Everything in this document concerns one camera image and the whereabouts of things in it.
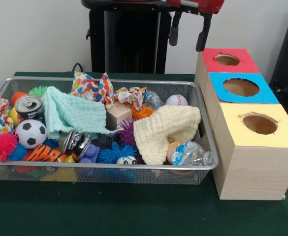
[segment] green tablecloth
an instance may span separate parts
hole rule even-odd
[[[110,77],[193,80],[193,75]],[[220,201],[211,172],[200,186],[0,181],[2,235],[288,235],[288,192],[279,202]]]

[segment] box with hole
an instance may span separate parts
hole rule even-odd
[[[281,200],[288,188],[288,115],[280,104],[219,107],[213,170],[220,199]]]
[[[221,103],[279,103],[262,75],[257,73],[211,72],[203,96],[212,130]]]
[[[198,53],[194,80],[203,94],[210,72],[260,73],[247,49],[206,48]]]

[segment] tiger striped toy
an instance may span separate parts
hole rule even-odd
[[[49,146],[44,144],[38,145],[26,161],[51,161],[51,162],[64,162],[65,154],[59,151],[52,150]]]

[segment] purple toy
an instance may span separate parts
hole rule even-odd
[[[89,159],[89,158],[83,158],[79,161],[79,163],[95,163],[96,159]],[[81,176],[92,176],[94,173],[93,168],[88,167],[80,167],[78,168],[78,173]]]
[[[134,119],[125,119],[121,123],[119,123],[119,126],[123,128],[123,130],[119,130],[116,132],[116,134],[120,137],[119,144],[125,145],[129,144],[135,148],[137,153],[139,153],[138,148],[136,146],[135,138],[134,138],[134,122],[136,120]],[[143,163],[143,159],[141,155],[135,156],[135,159],[138,164]]]
[[[90,144],[89,147],[87,148],[87,151],[85,153],[85,155],[83,156],[82,159],[84,158],[88,158],[90,160],[95,160],[93,163],[96,162],[96,158],[98,157],[98,154],[100,152],[100,148],[93,145],[93,144]]]

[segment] soda can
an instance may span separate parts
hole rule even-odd
[[[41,98],[35,95],[20,97],[15,103],[16,112],[25,119],[43,121],[44,110]]]
[[[71,155],[71,152],[76,147],[78,141],[80,140],[82,134],[79,134],[77,131],[72,130],[64,141],[62,147],[62,153],[66,155]]]
[[[82,133],[80,140],[77,142],[74,150],[71,152],[76,161],[80,161],[83,158],[90,144],[90,135],[87,133]]]

